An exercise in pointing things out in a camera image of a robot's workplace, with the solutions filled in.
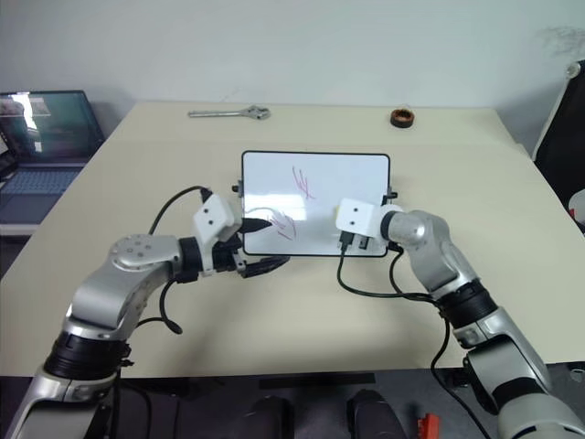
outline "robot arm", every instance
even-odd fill
[[[257,219],[242,221],[225,200],[208,193],[194,216],[194,237],[138,234],[114,243],[106,262],[75,293],[61,333],[33,378],[6,438],[85,437],[130,355],[126,341],[151,293],[169,281],[194,282],[200,274],[236,270],[251,277],[274,270],[288,258],[247,264],[238,253],[237,231],[269,225]],[[67,427],[65,433],[61,427]],[[56,428],[59,434],[48,433]]]
[[[455,247],[444,219],[394,205],[373,206],[344,199],[336,227],[388,243],[409,254],[412,271],[452,324],[459,344],[469,349],[463,365],[483,407],[499,413],[503,439],[576,438],[585,426],[571,409],[550,395],[547,367],[482,286]]]

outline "cable connector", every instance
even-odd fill
[[[341,231],[341,236],[339,237],[339,242],[341,242],[341,252],[346,252],[347,248],[349,248],[354,241],[355,233],[350,231]]]

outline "table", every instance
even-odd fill
[[[415,109],[413,127],[391,108],[270,105],[265,121],[188,119],[234,104],[140,103],[101,147],[1,283],[0,374],[31,375],[48,354],[77,286],[120,237],[146,232],[162,204],[194,184],[238,202],[230,187],[246,149],[386,153],[404,209],[446,218],[499,305],[546,362],[583,359],[585,241],[494,110]],[[158,232],[188,236],[198,197],[168,210]],[[352,295],[336,258],[293,258],[247,280],[222,273],[173,287],[162,325],[130,339],[128,377],[427,368],[442,322],[426,304]],[[354,259],[346,282],[389,291],[389,259]],[[397,280],[420,291],[408,261]],[[154,293],[145,316],[157,314]],[[451,343],[440,366],[459,366]]]

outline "whiteboard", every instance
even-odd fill
[[[336,209],[342,198],[381,204],[388,192],[390,158],[384,154],[246,151],[242,154],[244,218],[272,226],[244,235],[247,254],[339,255]],[[371,241],[357,238],[347,251],[384,256]]]

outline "floor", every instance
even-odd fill
[[[22,241],[0,240],[1,274],[5,273],[23,245]],[[549,370],[557,396],[585,420],[585,380],[580,381],[580,376],[571,374],[565,364],[551,365]],[[445,373],[446,377],[453,377],[453,371]],[[0,378],[0,436],[4,436],[28,381],[26,378]],[[154,413],[153,438],[234,437],[250,406],[268,395],[280,396],[292,404],[296,439],[349,438],[346,401],[360,389],[373,389],[381,393],[394,408],[411,438],[417,435],[417,418],[428,412],[441,417],[443,438],[482,437],[463,409],[425,369],[130,382],[150,389],[148,393]],[[478,414],[490,435],[496,438],[496,419],[483,411],[469,387],[455,388]],[[119,439],[144,437],[144,408],[144,401],[137,393],[122,389]]]

